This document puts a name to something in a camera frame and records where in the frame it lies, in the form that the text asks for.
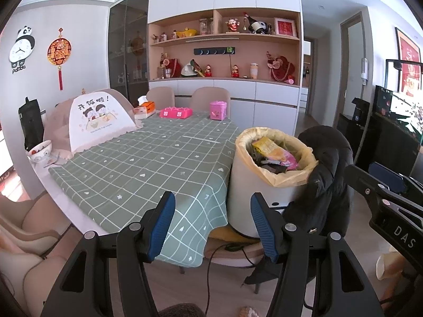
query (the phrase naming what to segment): red tassel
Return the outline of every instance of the red tassel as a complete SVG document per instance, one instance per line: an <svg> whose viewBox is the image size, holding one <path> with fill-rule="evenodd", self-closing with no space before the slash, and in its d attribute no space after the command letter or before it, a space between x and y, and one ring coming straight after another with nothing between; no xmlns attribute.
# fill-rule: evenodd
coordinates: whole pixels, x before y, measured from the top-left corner
<svg viewBox="0 0 423 317"><path fill-rule="evenodd" d="M60 90L63 90L62 70L61 69L59 69L59 86L60 86Z"/></svg>

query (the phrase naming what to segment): wine bottle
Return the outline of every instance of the wine bottle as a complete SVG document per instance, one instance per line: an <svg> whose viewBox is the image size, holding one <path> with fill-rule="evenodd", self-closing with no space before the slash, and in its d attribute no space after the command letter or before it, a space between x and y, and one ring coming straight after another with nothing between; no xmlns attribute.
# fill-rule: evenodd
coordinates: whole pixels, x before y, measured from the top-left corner
<svg viewBox="0 0 423 317"><path fill-rule="evenodd" d="M248 27L248 30L251 33L264 33L264 28L257 20L251 18L246 12L244 12L245 18L250 23L250 26Z"/></svg>

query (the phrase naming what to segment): metal screw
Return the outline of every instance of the metal screw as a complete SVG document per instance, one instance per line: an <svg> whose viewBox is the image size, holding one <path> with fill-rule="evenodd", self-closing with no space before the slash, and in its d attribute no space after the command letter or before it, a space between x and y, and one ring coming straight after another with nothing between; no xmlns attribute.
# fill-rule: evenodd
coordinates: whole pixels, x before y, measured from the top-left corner
<svg viewBox="0 0 423 317"><path fill-rule="evenodd" d="M337 232L332 232L330 234L330 238L333 239L333 240L335 240L335 241L339 241L341 239L341 235L338 234Z"/></svg>
<svg viewBox="0 0 423 317"><path fill-rule="evenodd" d="M138 231L139 229L141 229L141 224L136 222L136 223L132 223L130 225L130 230L132 231Z"/></svg>
<svg viewBox="0 0 423 317"><path fill-rule="evenodd" d="M86 240L90 240L90 239L92 239L92 238L94 238L94 236L96 235L96 233L94 232L94 231L87 231L85 234L84 234L84 238L86 239Z"/></svg>
<svg viewBox="0 0 423 317"><path fill-rule="evenodd" d="M288 231L295 231L295 230L297 230L297 226L295 224L292 224L292 223L287 223L285 225L285 229L287 229Z"/></svg>

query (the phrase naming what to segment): open shelf niche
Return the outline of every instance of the open shelf niche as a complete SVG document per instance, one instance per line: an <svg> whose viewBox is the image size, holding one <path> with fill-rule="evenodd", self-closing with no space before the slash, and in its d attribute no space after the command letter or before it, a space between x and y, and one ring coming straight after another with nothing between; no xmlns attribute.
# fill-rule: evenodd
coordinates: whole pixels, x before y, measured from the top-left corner
<svg viewBox="0 0 423 317"><path fill-rule="evenodd" d="M255 35L248 30L244 31L244 14L246 12L258 21L264 21L274 28L274 18L284 18L295 21L297 37L283 35ZM302 68L302 39L301 19L299 12L276 10L268 8L230 8L218 10L204 10L189 14L177 15L172 18L156 21L149 24L149 79L157 79L157 68L162 53L167 53L168 58L177 58L183 67L194 59L204 70L210 64L212 78L234 79L231 77L231 65L236 64L240 70L240 77L250 75L250 63L259 65L258 82L279 83L270 79L267 66L266 52L272 56L284 56L293 63L295 71L294 86L300 83ZM213 33L210 35L197 35L193 37L171 39L173 30L184 31L185 28L199 30L202 18L213 18ZM237 18L240 22L239 33L226 33L225 22L230 18ZM168 40L154 43L153 35L165 33ZM234 47L234 55L201 55L194 56L195 48Z"/></svg>

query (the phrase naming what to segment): panda head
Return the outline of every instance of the panda head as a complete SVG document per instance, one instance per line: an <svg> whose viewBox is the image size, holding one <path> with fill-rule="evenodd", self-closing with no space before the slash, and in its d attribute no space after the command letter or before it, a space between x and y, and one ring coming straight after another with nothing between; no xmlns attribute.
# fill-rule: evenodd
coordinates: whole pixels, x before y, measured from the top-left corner
<svg viewBox="0 0 423 317"><path fill-rule="evenodd" d="M24 28L20 29L18 31L18 38L22 37L22 36L29 36L32 32L32 28L28 27L28 26L24 26Z"/></svg>

